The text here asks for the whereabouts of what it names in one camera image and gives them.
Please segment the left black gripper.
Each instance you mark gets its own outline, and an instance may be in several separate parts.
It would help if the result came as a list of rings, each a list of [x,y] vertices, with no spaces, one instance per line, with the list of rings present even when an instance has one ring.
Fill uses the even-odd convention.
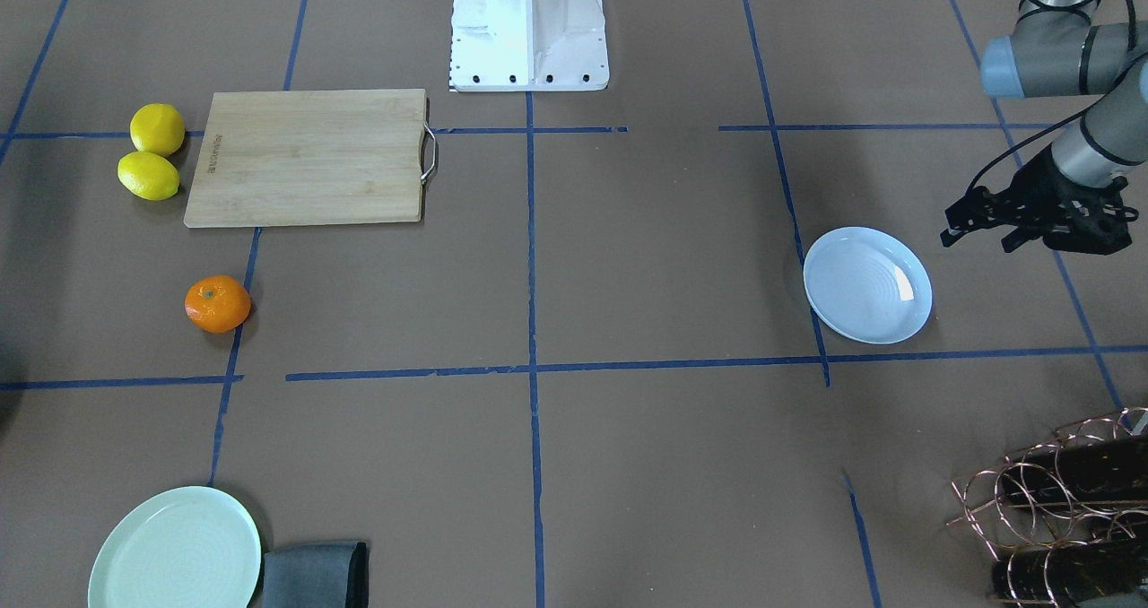
[[[1013,231],[1001,237],[1004,254],[1033,240],[1053,251],[1117,254],[1132,244],[1130,225],[1137,221],[1137,209],[1122,198],[1124,187],[1123,178],[1108,187],[1075,184],[1045,149],[1013,176],[1004,190],[967,190],[951,204],[944,211],[947,227],[940,240],[951,248],[968,233],[1008,225]]]

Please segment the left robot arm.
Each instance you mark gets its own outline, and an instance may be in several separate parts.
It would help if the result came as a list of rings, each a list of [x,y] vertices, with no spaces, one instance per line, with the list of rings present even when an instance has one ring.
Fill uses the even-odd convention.
[[[1100,256],[1127,248],[1139,213],[1122,194],[1147,159],[1145,20],[1135,0],[1021,0],[1013,32],[988,41],[979,70],[988,98],[1094,102],[1055,123],[1057,138],[1008,187],[988,190],[974,178],[944,212],[943,245],[1004,227],[1008,254],[1033,240]]]

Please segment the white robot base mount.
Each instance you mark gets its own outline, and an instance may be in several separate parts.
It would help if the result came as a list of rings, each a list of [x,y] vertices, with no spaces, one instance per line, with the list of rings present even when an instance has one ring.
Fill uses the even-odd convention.
[[[452,0],[449,89],[602,91],[610,80],[603,0]]]

